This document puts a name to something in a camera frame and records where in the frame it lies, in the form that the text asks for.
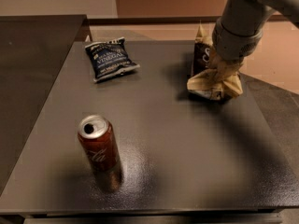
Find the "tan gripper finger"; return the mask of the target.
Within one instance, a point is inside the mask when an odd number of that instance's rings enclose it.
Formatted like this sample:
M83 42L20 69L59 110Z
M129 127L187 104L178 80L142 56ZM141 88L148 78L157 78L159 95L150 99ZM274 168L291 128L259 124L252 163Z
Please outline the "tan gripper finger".
M230 97L237 97L243 93L242 84L239 75L239 69L242 67L241 61L217 62L217 73L214 79L224 88L224 93Z
M209 50L209 60L208 60L208 68L216 69L221 62L221 56L217 53L214 47L211 47Z

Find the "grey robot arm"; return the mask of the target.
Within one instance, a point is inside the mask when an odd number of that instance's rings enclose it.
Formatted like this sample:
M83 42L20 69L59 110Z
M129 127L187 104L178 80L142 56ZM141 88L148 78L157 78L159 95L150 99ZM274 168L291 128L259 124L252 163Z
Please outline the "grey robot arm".
M228 0L212 35L209 67L215 71L215 91L236 97L242 93L238 70L244 58L256 49L263 26L279 12L299 25L299 0Z

